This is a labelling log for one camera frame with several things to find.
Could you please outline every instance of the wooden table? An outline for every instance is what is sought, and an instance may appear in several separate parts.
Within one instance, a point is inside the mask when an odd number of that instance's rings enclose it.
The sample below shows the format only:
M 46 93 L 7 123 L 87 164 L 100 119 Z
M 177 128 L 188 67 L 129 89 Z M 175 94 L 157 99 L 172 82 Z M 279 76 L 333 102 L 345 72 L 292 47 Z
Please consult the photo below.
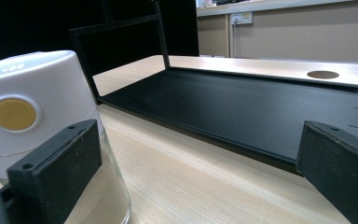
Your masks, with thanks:
M 172 56 L 173 66 L 358 84 L 358 64 Z M 95 77 L 100 94 L 163 69 L 150 57 Z M 305 178 L 106 105 L 99 112 L 132 201 L 130 223 L 349 223 Z

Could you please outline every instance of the power outlet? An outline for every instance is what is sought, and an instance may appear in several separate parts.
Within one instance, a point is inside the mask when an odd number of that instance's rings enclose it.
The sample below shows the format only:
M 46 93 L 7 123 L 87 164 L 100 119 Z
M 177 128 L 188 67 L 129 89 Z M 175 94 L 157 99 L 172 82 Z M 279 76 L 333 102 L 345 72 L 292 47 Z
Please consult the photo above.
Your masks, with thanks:
M 231 24 L 240 25 L 240 24 L 252 24 L 253 16 L 252 12 L 242 12 L 231 14 Z

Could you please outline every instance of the white lid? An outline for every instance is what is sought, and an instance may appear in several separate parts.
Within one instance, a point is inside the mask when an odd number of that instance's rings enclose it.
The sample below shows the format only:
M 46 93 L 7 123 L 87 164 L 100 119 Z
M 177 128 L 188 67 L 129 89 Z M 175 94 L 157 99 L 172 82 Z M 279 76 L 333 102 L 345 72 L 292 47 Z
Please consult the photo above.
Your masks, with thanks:
M 103 125 L 73 51 L 36 52 L 0 61 L 1 178 L 19 155 L 85 119 L 97 119 L 101 135 Z

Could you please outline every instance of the black rod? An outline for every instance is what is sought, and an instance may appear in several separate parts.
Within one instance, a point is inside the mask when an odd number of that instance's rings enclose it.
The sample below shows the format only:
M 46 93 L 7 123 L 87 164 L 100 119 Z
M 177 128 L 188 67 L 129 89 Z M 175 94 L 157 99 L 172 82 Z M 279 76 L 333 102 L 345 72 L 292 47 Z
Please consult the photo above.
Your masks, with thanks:
M 164 26 L 162 24 L 159 3 L 158 1 L 155 0 L 152 0 L 152 2 L 154 2 L 153 7 L 154 7 L 155 14 L 158 16 L 158 38 L 159 38 L 159 44 L 161 45 L 162 58 L 164 59 L 165 69 L 168 69 L 171 67 L 171 65 L 170 65 L 170 58 L 168 56 L 167 41 L 165 40 Z

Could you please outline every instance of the beige wall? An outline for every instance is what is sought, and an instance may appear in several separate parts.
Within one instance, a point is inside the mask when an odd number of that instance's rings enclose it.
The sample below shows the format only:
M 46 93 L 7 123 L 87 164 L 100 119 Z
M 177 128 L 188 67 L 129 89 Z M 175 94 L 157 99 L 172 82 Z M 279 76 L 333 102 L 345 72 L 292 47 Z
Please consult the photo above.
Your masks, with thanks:
M 254 12 L 233 31 L 231 57 L 358 62 L 358 1 Z
M 228 57 L 228 16 L 198 17 L 198 26 L 200 54 Z

